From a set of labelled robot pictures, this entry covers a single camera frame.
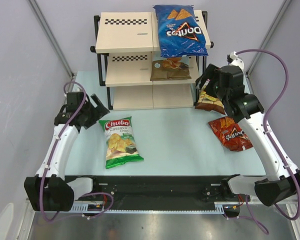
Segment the brown Chuba chips bag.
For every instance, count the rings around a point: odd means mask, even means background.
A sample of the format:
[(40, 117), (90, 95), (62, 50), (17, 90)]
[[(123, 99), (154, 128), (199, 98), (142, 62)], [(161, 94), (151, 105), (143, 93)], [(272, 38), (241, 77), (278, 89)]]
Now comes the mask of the brown Chuba chips bag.
[(226, 114), (222, 102), (219, 99), (208, 95), (204, 89), (200, 91), (199, 99), (195, 104), (195, 109), (208, 112), (215, 111), (222, 115)]

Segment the light blue brown chips bag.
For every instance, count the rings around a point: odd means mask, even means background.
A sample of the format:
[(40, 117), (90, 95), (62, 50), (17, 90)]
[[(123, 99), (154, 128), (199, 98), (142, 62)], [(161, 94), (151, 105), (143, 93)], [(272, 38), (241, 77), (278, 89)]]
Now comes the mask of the light blue brown chips bag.
[(160, 58), (151, 66), (151, 81), (190, 79), (189, 59), (187, 57)]

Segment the green Chuba cassava chips bag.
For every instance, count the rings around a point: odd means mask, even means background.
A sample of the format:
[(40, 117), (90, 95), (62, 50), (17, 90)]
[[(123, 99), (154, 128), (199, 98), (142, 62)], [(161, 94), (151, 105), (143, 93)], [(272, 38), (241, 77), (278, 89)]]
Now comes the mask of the green Chuba cassava chips bag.
[(106, 140), (106, 169), (144, 160), (136, 145), (131, 116), (114, 120), (99, 120), (98, 122)]

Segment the blue Doritos bag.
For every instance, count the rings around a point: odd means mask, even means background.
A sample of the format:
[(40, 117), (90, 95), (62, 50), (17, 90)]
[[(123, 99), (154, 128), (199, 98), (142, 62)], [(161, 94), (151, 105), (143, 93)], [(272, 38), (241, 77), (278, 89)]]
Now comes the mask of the blue Doritos bag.
[(207, 40), (192, 5), (157, 4), (153, 8), (162, 58), (208, 56)]

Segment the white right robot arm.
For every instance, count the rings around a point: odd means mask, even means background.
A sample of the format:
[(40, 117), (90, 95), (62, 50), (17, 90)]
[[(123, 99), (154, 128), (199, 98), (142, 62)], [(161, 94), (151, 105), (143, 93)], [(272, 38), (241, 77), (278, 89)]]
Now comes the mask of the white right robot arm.
[(238, 194), (256, 196), (265, 206), (272, 206), (300, 191), (300, 169), (287, 156), (264, 119), (259, 99), (245, 92), (244, 73), (239, 66), (217, 67), (209, 64), (195, 81), (198, 89), (219, 99), (251, 141), (263, 165), (265, 176), (234, 175), (220, 188), (221, 196), (232, 201)]

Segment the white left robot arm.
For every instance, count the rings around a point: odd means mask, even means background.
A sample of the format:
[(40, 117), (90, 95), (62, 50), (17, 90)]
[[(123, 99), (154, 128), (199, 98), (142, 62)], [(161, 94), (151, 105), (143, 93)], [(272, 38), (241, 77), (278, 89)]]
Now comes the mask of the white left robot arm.
[(68, 92), (66, 103), (54, 119), (53, 137), (47, 154), (33, 177), (24, 181), (27, 197), (37, 212), (68, 212), (82, 196), (95, 200), (101, 188), (90, 177), (65, 180), (65, 170), (72, 147), (82, 128), (95, 125), (109, 110), (100, 99), (82, 91)]

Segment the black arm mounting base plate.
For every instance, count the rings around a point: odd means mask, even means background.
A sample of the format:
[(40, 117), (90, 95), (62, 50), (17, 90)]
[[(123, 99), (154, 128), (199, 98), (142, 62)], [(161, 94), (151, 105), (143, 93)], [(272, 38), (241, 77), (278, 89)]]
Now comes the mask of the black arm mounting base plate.
[(216, 202), (243, 204), (245, 195), (230, 193), (224, 175), (212, 176), (102, 176), (93, 175), (92, 192), (108, 193), (117, 211), (204, 211)]

